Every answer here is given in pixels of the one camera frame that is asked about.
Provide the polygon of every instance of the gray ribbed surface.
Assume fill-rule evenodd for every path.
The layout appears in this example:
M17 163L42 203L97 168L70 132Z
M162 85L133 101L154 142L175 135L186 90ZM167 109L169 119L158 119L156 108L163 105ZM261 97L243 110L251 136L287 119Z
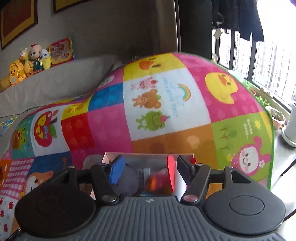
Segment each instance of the gray ribbed surface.
M284 241L278 234L240 238L212 227L196 207L184 206L175 197L127 197L124 202L102 208L85 229L57 239L23 234L21 241Z

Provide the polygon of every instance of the clothing tag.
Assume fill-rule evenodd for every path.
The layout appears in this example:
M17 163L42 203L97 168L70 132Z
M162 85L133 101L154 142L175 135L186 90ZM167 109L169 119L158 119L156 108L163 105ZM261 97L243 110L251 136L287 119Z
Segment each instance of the clothing tag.
M220 29L216 29L216 32L214 33L214 37L215 37L216 39L219 39L220 36L221 36L221 34L222 34L221 30L220 30Z

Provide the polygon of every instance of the rainbow illustration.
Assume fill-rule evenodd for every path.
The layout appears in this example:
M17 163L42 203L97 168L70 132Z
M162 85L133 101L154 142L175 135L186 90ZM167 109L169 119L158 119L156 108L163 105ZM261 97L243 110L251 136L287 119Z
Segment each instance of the rainbow illustration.
M183 85L183 84L178 84L178 86L179 86L179 87L178 87L179 89L182 89L182 90L184 91L183 100L184 100L184 101L189 100L190 97L191 97L191 92L190 92L190 90L188 89L188 87L185 86L185 85Z

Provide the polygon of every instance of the white saucer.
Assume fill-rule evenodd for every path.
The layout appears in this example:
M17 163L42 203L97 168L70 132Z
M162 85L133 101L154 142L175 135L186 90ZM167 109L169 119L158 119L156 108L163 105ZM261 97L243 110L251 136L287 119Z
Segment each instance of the white saucer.
M285 135L285 129L287 126L284 126L281 130L281 135L283 139L292 147L296 147L296 142L291 141L286 135Z

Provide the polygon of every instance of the pink pig illustration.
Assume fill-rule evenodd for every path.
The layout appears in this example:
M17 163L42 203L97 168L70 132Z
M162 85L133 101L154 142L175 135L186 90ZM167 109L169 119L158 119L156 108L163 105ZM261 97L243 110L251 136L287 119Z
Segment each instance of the pink pig illustration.
M263 167L271 160L270 154L261 156L260 148L262 146L262 139L254 137L255 144L248 144L243 146L238 154L234 155L231 160L231 165L241 170L248 176L254 175L259 168Z
M148 88L155 89L156 83L157 83L157 80L153 80L152 77L149 77L147 79L141 80L137 84L131 85L131 90L135 89L136 87L138 87L137 89L142 89L142 90L146 90Z

